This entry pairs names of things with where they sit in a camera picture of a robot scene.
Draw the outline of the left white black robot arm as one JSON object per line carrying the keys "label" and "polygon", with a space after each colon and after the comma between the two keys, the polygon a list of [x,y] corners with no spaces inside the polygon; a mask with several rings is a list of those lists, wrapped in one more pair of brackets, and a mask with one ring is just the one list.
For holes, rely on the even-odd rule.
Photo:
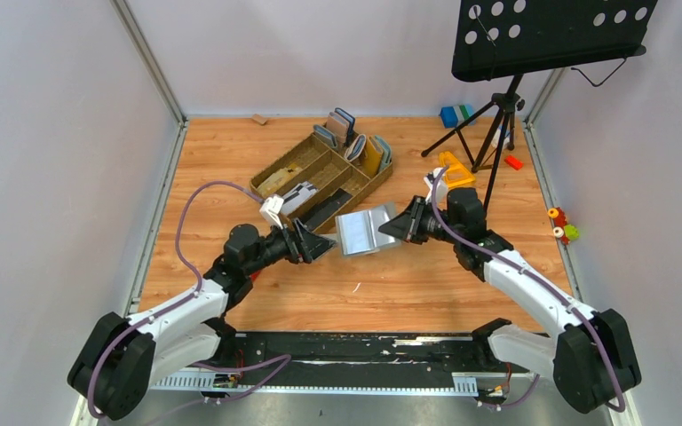
{"label": "left white black robot arm", "polygon": [[336,245],[299,220],[274,226],[266,236],[254,225],[237,225],[222,254],[187,291],[128,317],[110,312],[98,319],[68,385],[85,397],[92,417],[123,418],[151,385],[218,352],[232,331],[225,315],[252,290],[255,273],[280,261],[310,264]]}

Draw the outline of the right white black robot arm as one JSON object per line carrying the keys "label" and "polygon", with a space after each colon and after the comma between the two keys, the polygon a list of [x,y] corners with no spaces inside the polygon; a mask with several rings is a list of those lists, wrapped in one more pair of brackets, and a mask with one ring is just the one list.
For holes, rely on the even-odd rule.
{"label": "right white black robot arm", "polygon": [[474,334],[487,359],[550,377],[577,412],[600,406],[622,413],[624,393],[642,377],[630,331],[613,309],[597,310],[563,292],[535,270],[509,241],[488,228],[487,215],[472,188],[448,192],[447,207],[414,196],[379,232],[423,244],[452,245],[458,263],[517,303],[542,328],[538,335],[507,319],[495,319]]}

